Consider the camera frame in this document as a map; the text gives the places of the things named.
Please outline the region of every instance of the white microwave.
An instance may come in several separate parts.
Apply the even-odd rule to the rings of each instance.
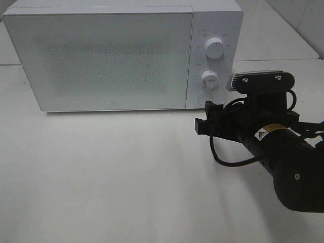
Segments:
[[[18,0],[3,14],[41,110],[223,103],[235,0]]]

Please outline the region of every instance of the yellow warning sticker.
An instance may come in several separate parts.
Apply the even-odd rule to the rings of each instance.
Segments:
[[[273,124],[269,124],[266,125],[264,127],[262,127],[261,129],[259,129],[256,133],[255,133],[255,137],[261,141],[265,136],[267,136],[269,133],[275,131],[275,130],[279,130],[279,129],[288,129],[286,128],[284,125],[279,124],[279,123],[273,123]]]

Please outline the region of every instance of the white countertop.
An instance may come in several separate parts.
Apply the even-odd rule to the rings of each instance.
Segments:
[[[295,76],[301,120],[321,122],[324,61],[233,70],[276,68]],[[208,137],[194,130],[202,110],[46,114],[21,66],[0,73],[1,242],[324,241],[324,214],[282,206],[259,163],[214,163]],[[241,144],[216,144],[225,160],[251,156]]]
[[[238,0],[244,11],[235,60],[317,59],[318,54],[264,0]],[[0,65],[20,64],[0,22]]]

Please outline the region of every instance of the microwave window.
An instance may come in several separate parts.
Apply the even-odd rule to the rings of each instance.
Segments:
[[[42,110],[184,108],[192,13],[10,16]]]

